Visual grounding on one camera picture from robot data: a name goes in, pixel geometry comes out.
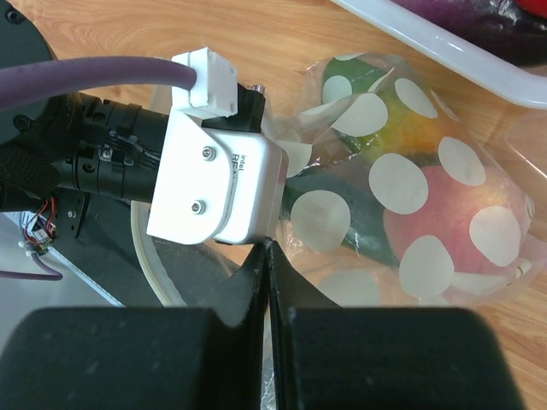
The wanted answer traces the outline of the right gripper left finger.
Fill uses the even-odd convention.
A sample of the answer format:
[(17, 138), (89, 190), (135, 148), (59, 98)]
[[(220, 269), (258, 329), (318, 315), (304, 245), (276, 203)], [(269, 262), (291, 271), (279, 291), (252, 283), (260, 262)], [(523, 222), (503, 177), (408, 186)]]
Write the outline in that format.
[(1, 356), (4, 409), (257, 409), (267, 250), (195, 307), (44, 308)]

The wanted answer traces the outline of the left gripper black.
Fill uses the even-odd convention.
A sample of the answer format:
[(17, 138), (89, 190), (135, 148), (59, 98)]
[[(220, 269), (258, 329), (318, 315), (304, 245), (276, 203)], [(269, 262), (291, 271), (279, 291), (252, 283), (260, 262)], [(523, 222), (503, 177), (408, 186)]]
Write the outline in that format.
[(128, 201), (150, 201), (168, 116), (81, 96), (81, 137), (76, 151), (55, 163), (62, 188)]

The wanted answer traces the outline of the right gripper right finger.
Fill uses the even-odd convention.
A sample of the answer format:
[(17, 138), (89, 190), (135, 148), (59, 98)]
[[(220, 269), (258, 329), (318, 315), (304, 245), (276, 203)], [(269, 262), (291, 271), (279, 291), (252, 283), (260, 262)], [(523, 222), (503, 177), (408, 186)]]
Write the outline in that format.
[(268, 245), (280, 409), (522, 409), (498, 340), (452, 307), (340, 307)]

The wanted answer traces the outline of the polka dot zip bag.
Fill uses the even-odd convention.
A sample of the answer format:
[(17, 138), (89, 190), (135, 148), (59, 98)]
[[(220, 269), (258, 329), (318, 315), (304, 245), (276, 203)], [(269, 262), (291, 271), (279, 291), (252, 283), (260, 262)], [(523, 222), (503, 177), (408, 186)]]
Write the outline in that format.
[[(393, 80), (412, 79), (423, 85), (405, 60), (397, 66)], [(151, 202), (131, 206), (132, 239), (140, 266), (156, 296), (168, 308), (195, 307), (226, 282), (243, 264), (257, 245), (267, 250), (277, 243), (292, 267), (318, 291), (342, 308), (463, 308), (493, 302), (514, 294), (528, 284), (546, 266), (546, 231), (534, 221), (537, 211), (525, 185), (515, 181), (497, 160), (476, 144), (460, 123), (461, 135), (441, 139), (432, 155), (406, 157), (388, 153), (373, 162), (368, 175), (376, 199), (397, 214), (413, 214), (426, 203), (428, 183), (423, 167), (441, 166), (465, 185), (482, 185), (485, 169), (503, 170), (532, 201), (532, 218), (520, 252), (512, 265), (498, 274), (458, 272), (443, 244), (434, 236), (416, 239), (395, 266), (372, 261), (347, 248), (333, 254), (303, 254), (289, 249), (280, 240), (281, 209), (273, 237), (260, 243), (234, 245), (214, 239), (184, 245), (147, 232)], [(279, 143), (279, 127), (268, 126), (262, 116), (262, 134)], [(262, 345), (271, 343), (269, 365), (274, 376), (274, 351), (269, 301), (268, 257), (264, 265), (268, 283), (267, 304), (262, 330)]]

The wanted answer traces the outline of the fake pink peach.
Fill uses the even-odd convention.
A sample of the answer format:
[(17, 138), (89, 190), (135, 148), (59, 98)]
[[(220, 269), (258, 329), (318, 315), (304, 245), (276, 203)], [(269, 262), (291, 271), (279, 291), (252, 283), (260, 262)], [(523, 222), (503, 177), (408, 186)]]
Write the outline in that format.
[(516, 260), (531, 223), (532, 201), (501, 169), (487, 167), (485, 182), (472, 186), (441, 166), (423, 167), (426, 203), (413, 214), (384, 212), (384, 228), (395, 256), (424, 236), (436, 237), (455, 270), (498, 274)]

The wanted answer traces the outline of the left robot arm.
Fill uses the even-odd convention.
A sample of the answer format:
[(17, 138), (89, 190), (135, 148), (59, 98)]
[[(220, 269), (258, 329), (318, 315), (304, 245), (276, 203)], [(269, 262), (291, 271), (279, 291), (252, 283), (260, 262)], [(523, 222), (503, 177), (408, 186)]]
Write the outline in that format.
[(168, 116), (72, 92), (1, 113), (1, 209), (41, 208), (58, 188), (150, 202)]

